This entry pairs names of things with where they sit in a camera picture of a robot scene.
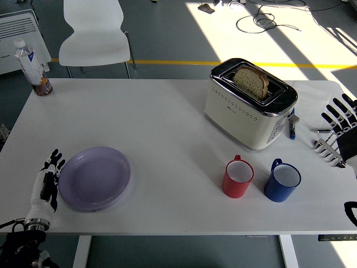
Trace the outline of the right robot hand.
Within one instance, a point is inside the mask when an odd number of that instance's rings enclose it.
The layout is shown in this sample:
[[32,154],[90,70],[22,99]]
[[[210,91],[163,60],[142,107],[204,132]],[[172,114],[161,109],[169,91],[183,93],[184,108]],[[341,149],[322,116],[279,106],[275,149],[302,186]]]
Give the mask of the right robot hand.
[[345,103],[349,105],[349,108],[341,100],[333,98],[333,103],[340,111],[337,111],[330,104],[326,108],[335,119],[332,119],[325,112],[321,113],[321,116],[337,135],[336,141],[340,156],[344,163],[353,168],[356,176],[356,99],[352,100],[345,93],[341,96]]

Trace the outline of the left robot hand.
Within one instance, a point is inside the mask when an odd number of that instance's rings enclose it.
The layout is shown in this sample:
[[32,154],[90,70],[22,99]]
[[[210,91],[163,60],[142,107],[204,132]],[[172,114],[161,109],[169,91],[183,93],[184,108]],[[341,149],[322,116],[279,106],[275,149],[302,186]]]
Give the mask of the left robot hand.
[[25,229],[47,231],[57,210],[59,176],[66,160],[55,149],[38,172],[31,195],[31,210],[25,218]]

